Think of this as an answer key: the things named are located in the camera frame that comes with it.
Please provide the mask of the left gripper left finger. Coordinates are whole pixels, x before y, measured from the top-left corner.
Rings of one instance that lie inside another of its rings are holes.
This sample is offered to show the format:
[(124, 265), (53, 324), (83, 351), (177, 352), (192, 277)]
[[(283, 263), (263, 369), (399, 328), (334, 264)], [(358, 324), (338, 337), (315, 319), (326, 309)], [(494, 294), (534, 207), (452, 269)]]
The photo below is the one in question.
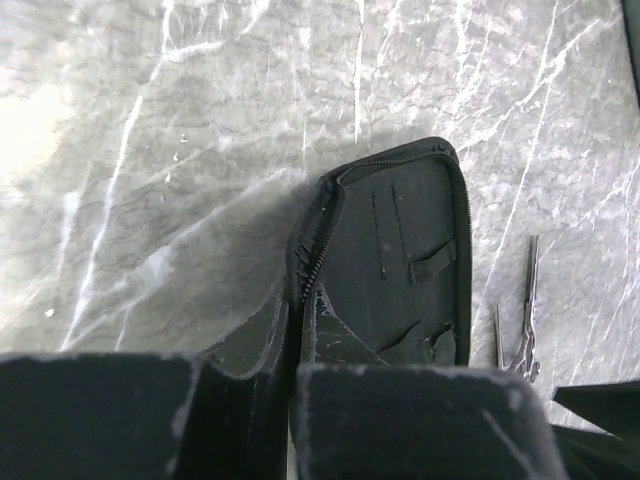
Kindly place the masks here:
[(5, 479), (282, 479), (279, 368), (200, 354), (1, 358)]

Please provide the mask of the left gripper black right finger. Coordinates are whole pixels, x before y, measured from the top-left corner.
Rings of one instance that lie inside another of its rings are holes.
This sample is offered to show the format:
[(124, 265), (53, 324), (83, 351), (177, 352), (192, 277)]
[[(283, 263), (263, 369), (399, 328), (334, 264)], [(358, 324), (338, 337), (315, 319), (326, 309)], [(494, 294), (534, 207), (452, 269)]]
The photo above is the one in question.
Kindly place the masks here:
[(497, 370), (297, 370), (302, 479), (565, 479), (534, 390)]

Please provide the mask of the black zippered tool case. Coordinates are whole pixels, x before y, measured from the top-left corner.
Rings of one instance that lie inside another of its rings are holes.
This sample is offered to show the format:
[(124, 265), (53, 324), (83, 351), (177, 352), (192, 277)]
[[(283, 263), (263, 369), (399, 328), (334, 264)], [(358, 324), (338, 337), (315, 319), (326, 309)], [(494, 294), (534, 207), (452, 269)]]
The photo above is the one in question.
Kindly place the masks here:
[(286, 249), (286, 277), (209, 357), (248, 373), (285, 316), (298, 363), (464, 365), (472, 249), (453, 146), (410, 142), (321, 176)]

